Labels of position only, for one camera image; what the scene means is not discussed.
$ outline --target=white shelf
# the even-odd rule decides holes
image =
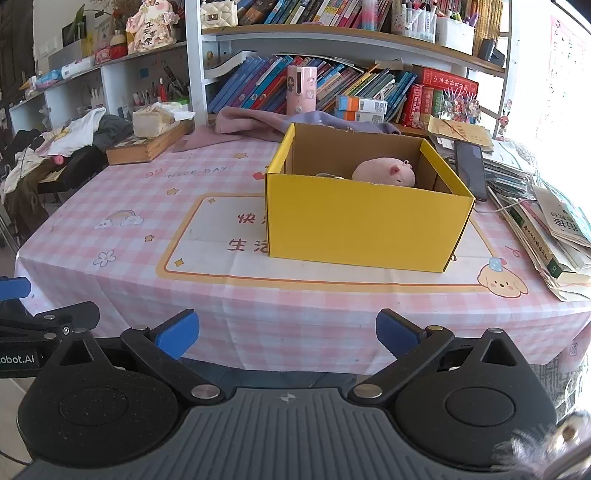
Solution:
[[[473,55],[426,41],[358,28],[322,25],[249,25],[204,31],[204,40],[229,41],[232,50],[300,51],[309,55],[331,55],[353,61],[413,58],[431,60],[435,68],[445,64],[504,77],[505,69]]]

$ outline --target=lavender cloth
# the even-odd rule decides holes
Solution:
[[[193,150],[208,145],[240,140],[243,137],[280,142],[292,123],[327,125],[355,132],[400,134],[398,128],[392,124],[350,122],[326,112],[307,112],[287,116],[275,112],[225,106],[217,115],[214,125],[197,127],[191,135],[179,140],[173,147],[173,151]]]

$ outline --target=table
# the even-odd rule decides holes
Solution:
[[[393,360],[375,335],[384,307],[457,336],[501,327],[530,363],[565,349],[565,368],[580,361],[591,302],[558,301],[496,213],[472,214],[444,274],[267,256],[263,172],[276,147],[241,140],[108,167],[18,253],[16,275],[33,285],[25,306],[92,300],[101,336],[194,308],[187,356],[246,369],[377,372]],[[505,296],[481,285],[491,258],[515,286]]]

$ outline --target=pen holder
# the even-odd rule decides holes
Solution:
[[[287,67],[287,115],[316,110],[316,67]]]
[[[392,33],[435,43],[437,15],[427,10],[392,8]]]

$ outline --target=smartphone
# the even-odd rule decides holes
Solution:
[[[481,202],[487,201],[482,149],[475,144],[456,140],[456,173],[464,185]]]

